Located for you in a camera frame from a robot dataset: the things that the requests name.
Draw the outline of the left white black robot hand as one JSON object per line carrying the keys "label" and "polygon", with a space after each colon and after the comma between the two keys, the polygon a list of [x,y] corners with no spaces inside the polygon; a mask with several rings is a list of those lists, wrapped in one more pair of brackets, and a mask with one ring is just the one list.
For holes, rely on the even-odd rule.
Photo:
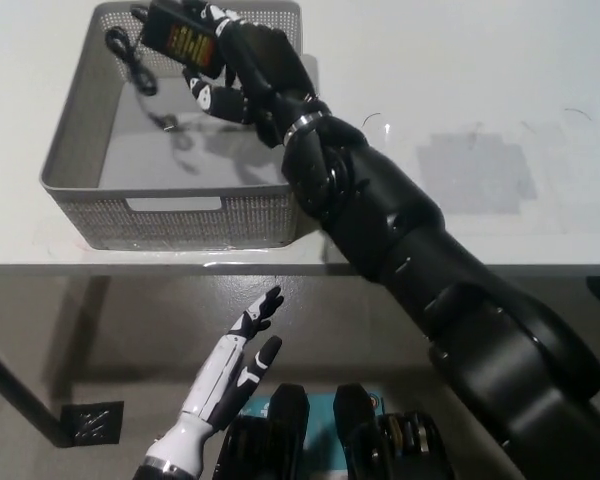
{"label": "left white black robot hand", "polygon": [[204,446],[225,430],[258,388],[276,358],[282,340],[271,336],[244,363],[244,348],[271,326],[284,297],[276,286],[246,308],[220,337],[184,400],[175,424],[147,450],[136,479],[198,479],[204,469]]}

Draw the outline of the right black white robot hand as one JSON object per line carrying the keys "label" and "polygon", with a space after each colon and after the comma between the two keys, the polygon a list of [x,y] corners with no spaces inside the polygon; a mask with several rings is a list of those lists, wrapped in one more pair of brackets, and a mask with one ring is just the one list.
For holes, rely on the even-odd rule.
{"label": "right black white robot hand", "polygon": [[195,70],[182,71],[203,112],[253,125],[269,148],[282,144],[300,117],[329,112],[284,31],[251,23],[212,3],[187,1],[185,7],[193,19],[211,29],[225,66],[223,86],[203,80]]}

